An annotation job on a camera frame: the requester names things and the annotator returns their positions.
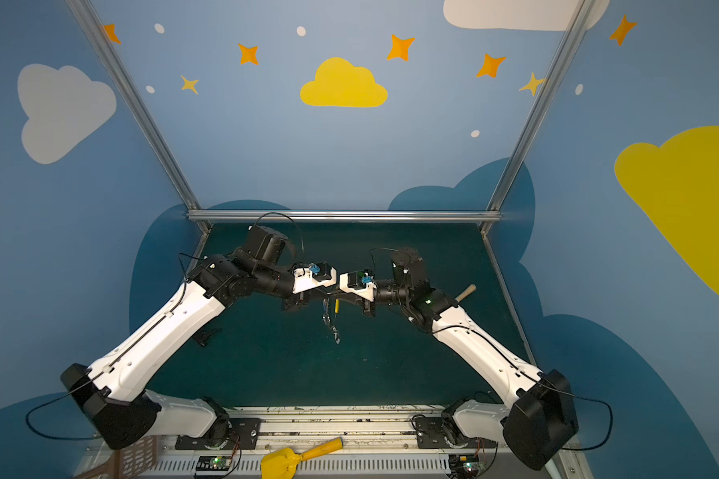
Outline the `metal key organizer ring yellow tab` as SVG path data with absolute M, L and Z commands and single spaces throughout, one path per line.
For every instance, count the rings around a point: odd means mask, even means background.
M 340 312 L 340 301 L 338 299 L 324 299 L 323 311 L 323 323 L 325 323 L 331 331 L 335 343 L 340 344 L 341 335 L 336 325 L 336 320 Z

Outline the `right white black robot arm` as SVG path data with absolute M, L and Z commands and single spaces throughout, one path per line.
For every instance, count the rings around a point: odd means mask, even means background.
M 391 255 L 391 279 L 376 279 L 369 269 L 339 276 L 345 301 L 398 305 L 417 329 L 463 359 L 491 386 L 499 405 L 467 400 L 443 413 L 443 423 L 465 438 L 503 441 L 533 470 L 543 469 L 579 431 L 568 379 L 540 370 L 484 331 L 451 295 L 431 285 L 416 249 Z

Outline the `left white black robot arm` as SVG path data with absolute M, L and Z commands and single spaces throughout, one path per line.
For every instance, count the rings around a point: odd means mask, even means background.
M 288 243 L 271 228 L 251 227 L 243 247 L 198 261 L 175 295 L 108 354 L 62 373 L 62 383 L 110 449 L 150 435 L 201 438 L 212 448 L 230 441 L 229 415 L 215 401 L 165 396 L 147 384 L 181 346 L 243 297 L 261 293 L 292 307 L 314 289 L 347 285 L 347 276 L 328 263 L 281 267 Z

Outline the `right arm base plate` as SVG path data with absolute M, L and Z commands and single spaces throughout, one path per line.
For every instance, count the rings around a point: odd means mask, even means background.
M 499 444 L 484 438 L 467 438 L 455 427 L 453 421 L 440 416 L 415 414 L 411 427 L 418 449 L 478 449 L 497 448 Z

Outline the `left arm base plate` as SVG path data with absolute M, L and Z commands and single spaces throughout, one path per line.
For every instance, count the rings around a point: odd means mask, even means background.
M 254 450 L 257 447 L 262 421 L 259 418 L 232 417 L 226 422 L 217 420 L 203 436 L 179 436 L 177 450 Z

